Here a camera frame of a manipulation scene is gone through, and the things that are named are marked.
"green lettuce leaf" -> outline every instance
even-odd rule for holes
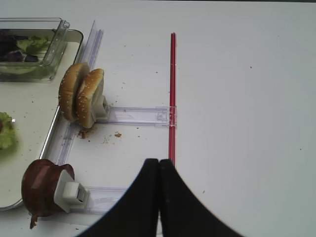
[[[40,50],[48,42],[48,37],[32,36],[29,39],[17,40],[17,46],[23,53],[33,53]]]
[[[15,131],[12,126],[12,117],[0,112],[0,150],[7,149],[15,142]]]

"hamburger bun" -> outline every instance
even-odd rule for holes
[[[90,72],[87,63],[76,63],[66,71],[59,86],[59,107],[65,119],[73,122],[77,120],[76,97],[84,77]]]
[[[76,99],[78,123],[85,128],[91,128],[97,117],[105,115],[103,96],[104,70],[95,69],[88,73],[79,88]]]

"metal tray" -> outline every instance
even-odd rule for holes
[[[0,151],[0,211],[22,204],[21,180],[28,165],[45,158],[58,121],[58,88],[67,68],[80,59],[83,34],[69,30],[55,78],[48,82],[0,82],[0,108],[15,120],[17,145]]]

